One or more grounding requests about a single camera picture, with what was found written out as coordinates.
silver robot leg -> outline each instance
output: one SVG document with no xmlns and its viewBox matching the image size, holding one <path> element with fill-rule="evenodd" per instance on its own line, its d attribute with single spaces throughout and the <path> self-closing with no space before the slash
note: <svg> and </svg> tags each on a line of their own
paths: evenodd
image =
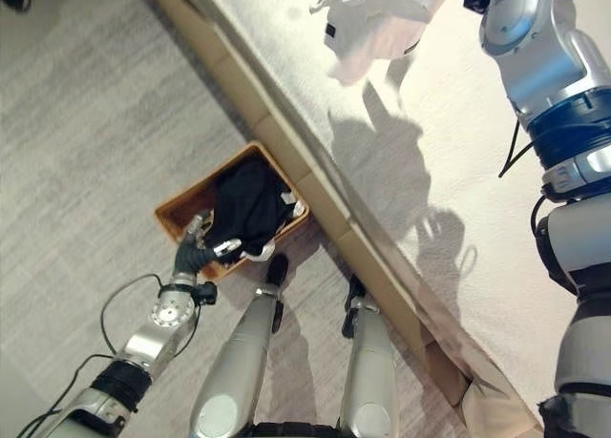
<svg viewBox="0 0 611 438">
<path fill-rule="evenodd" d="M 363 296 L 351 299 L 348 318 L 353 341 L 340 430 L 357 438 L 398 437 L 395 366 L 384 319 L 375 303 Z"/>
<path fill-rule="evenodd" d="M 230 437 L 252 425 L 277 302 L 275 285 L 257 290 L 203 382 L 191 414 L 192 437 Z"/>
</svg>

brown basket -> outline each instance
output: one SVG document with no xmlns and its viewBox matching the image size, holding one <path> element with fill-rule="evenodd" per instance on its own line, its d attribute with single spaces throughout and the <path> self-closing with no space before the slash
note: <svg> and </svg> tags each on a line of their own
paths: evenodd
<svg viewBox="0 0 611 438">
<path fill-rule="evenodd" d="M 293 182 L 288 179 L 283 170 L 278 166 L 278 163 L 274 161 L 274 158 L 272 158 L 263 145 L 259 142 L 253 141 L 249 142 L 241 151 L 238 152 L 237 155 L 233 156 L 222 166 L 217 168 L 210 176 L 200 180 L 198 183 L 192 187 L 189 187 L 184 192 L 164 202 L 155 210 L 155 216 L 167 234 L 170 235 L 174 241 L 178 242 L 182 237 L 184 228 L 189 221 L 191 221 L 194 215 L 204 209 L 214 209 L 214 182 L 216 178 L 227 169 L 238 164 L 242 159 L 253 155 L 258 155 L 267 161 L 269 166 L 276 171 L 278 176 L 280 176 L 288 188 L 290 188 L 291 192 L 293 192 L 293 195 L 300 199 L 305 207 L 304 213 L 287 224 L 280 231 L 280 233 L 276 234 L 274 240 L 280 240 L 285 235 L 293 231 L 297 225 L 299 225 L 299 223 L 304 221 L 309 214 L 309 206 L 299 195 Z M 213 261 L 205 266 L 201 270 L 201 273 L 207 279 L 218 280 L 234 271 L 245 261 L 246 259 L 241 259 L 228 267 Z"/>
</svg>

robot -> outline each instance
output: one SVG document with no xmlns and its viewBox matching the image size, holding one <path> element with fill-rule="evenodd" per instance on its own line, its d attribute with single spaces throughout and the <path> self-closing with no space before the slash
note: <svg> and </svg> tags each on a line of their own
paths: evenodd
<svg viewBox="0 0 611 438">
<path fill-rule="evenodd" d="M 495 59 L 517 119 L 544 168 L 542 194 L 564 205 L 531 220 L 550 277 L 576 295 L 563 337 L 557 395 L 540 404 L 546 438 L 611 436 L 611 72 L 595 43 L 575 28 L 572 0 L 465 0 L 483 14 L 480 40 Z M 213 302 L 214 284 L 197 273 L 230 245 L 200 250 L 195 216 L 175 269 L 148 322 L 40 437 L 117 436 L 151 383 L 171 362 Z M 279 327 L 286 258 L 271 262 L 230 340 L 206 377 L 191 416 L 193 437 L 396 437 L 397 406 L 389 337 L 375 303 L 354 281 L 344 334 L 353 338 L 336 428 L 253 425 L 270 335 Z"/>
<path fill-rule="evenodd" d="M 550 278 L 578 298 L 562 339 L 546 437 L 611 436 L 611 72 L 575 29 L 572 0 L 465 0 L 545 169 L 566 202 L 534 226 Z"/>
</svg>

white bed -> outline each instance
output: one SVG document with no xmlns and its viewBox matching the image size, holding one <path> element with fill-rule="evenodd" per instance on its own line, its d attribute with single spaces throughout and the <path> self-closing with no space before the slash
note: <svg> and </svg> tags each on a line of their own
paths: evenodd
<svg viewBox="0 0 611 438">
<path fill-rule="evenodd" d="M 496 177 L 515 117 L 480 49 L 480 17 L 447 0 L 414 54 L 376 62 L 344 88 L 327 76 L 334 55 L 323 44 L 326 14 L 308 11 L 316 0 L 192 2 L 300 126 L 394 271 L 416 268 L 424 285 L 405 286 L 453 361 L 468 371 L 473 352 L 485 353 L 536 413 L 553 394 L 575 300 L 548 279 L 530 232 L 536 156 Z M 578 26 L 611 61 L 608 3 L 576 0 Z"/>
</svg>

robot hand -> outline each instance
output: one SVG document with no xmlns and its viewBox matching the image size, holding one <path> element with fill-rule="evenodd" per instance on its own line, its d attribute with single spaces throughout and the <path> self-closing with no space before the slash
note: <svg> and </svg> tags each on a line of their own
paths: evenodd
<svg viewBox="0 0 611 438">
<path fill-rule="evenodd" d="M 567 204 L 537 226 L 550 277 L 578 296 L 558 356 L 558 395 L 540 405 L 546 437 L 611 436 L 611 72 L 575 29 L 572 0 L 465 0 L 480 40 Z"/>
</svg>

